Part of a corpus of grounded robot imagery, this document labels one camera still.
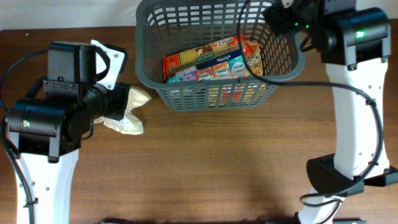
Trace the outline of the beige coffee mix bag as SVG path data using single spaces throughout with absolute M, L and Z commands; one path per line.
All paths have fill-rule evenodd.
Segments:
M 237 49 L 218 59 L 219 64 L 212 66 L 215 80 L 243 79 L 250 77 L 252 73 L 258 76 L 263 75 L 261 50 L 259 44 L 247 41 L 243 43 L 243 51 Z M 215 106 L 226 106 L 231 99 L 231 104 L 249 103 L 254 96 L 258 85 L 250 83 L 238 83 L 235 86 L 223 85 L 221 88 L 213 86 L 209 89 L 209 104 Z

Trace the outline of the grey plastic basket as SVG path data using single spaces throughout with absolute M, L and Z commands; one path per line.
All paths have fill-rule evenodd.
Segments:
M 136 10 L 136 74 L 175 111 L 244 108 L 305 65 L 298 34 L 276 37 L 270 1 L 142 1 Z

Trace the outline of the red spaghetti packet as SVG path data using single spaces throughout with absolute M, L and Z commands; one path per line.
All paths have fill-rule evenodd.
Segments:
M 191 61 L 193 59 L 196 59 L 198 57 L 204 56 L 204 55 L 208 55 L 210 53 L 215 52 L 217 56 L 220 55 L 224 55 L 226 53 L 232 52 L 234 50 L 240 49 L 241 51 L 243 51 L 243 43 L 247 42 L 249 40 L 244 40 L 243 36 L 231 36 L 231 37 L 227 37 L 225 39 L 220 39 L 217 41 L 214 41 L 212 43 L 209 44 L 204 44 L 204 45 L 200 45 L 197 47 L 194 47 L 192 49 L 189 50 L 185 50 L 185 51 L 181 51 L 175 54 L 179 54 L 182 58 L 183 62 L 188 62 Z M 249 65 L 246 64 L 247 69 L 253 73 L 250 69 L 249 69 Z

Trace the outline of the blue white carton box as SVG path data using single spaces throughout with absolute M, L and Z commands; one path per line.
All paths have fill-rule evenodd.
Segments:
M 247 78 L 242 51 L 234 50 L 217 56 L 215 52 L 183 62 L 179 54 L 168 55 L 163 60 L 164 82 L 190 82 Z

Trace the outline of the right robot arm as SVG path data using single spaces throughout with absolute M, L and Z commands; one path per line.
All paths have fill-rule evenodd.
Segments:
M 303 31 L 301 51 L 316 49 L 333 92 L 336 151 L 310 159 L 312 189 L 302 196 L 294 223 L 333 223 L 344 199 L 365 186 L 397 183 L 386 155 L 382 125 L 383 85 L 391 54 L 391 27 L 378 8 L 355 1 L 276 1 L 264 11 L 277 36 Z

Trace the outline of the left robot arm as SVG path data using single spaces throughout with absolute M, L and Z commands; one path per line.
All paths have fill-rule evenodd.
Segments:
M 81 144 L 98 118 L 120 121 L 129 85 L 118 82 L 128 54 L 101 44 L 53 42 L 47 76 L 6 110 L 1 141 L 17 182 L 18 223 L 68 223 Z

